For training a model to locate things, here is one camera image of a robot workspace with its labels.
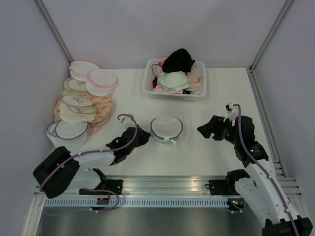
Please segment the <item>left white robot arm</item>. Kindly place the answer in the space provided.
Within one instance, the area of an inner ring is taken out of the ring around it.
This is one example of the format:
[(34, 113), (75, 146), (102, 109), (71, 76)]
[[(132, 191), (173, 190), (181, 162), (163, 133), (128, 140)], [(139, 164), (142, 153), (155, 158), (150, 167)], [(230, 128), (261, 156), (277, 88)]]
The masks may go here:
[(94, 171), (100, 176), (90, 184), (90, 189), (101, 195), (107, 190), (105, 176), (98, 169), (101, 166), (114, 166), (126, 160), (131, 152), (145, 145), (151, 134), (139, 125), (128, 127), (121, 136), (98, 150), (88, 150), (72, 155), (64, 146), (56, 148), (33, 171), (40, 191), (49, 199), (63, 194), (70, 186), (76, 174), (81, 171)]

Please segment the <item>white mesh blue-trim laundry bag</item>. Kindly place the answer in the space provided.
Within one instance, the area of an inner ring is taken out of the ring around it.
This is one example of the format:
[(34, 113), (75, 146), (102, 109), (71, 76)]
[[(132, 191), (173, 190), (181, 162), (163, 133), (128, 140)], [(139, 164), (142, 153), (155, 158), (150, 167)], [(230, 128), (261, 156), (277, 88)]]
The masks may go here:
[(160, 145), (175, 145), (183, 129), (182, 121), (176, 117), (158, 117), (150, 123), (152, 139)]

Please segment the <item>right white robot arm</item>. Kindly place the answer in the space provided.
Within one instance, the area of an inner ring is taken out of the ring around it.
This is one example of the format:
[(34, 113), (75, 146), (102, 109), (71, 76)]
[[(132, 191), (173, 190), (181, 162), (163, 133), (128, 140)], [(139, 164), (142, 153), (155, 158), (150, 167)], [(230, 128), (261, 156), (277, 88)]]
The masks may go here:
[(197, 130), (215, 141), (226, 140), (234, 145), (243, 169), (230, 171), (225, 189), (238, 193), (261, 223), (264, 236), (309, 236), (313, 225), (302, 217), (281, 188), (264, 147), (255, 139), (252, 118), (240, 116), (234, 121), (213, 116)]

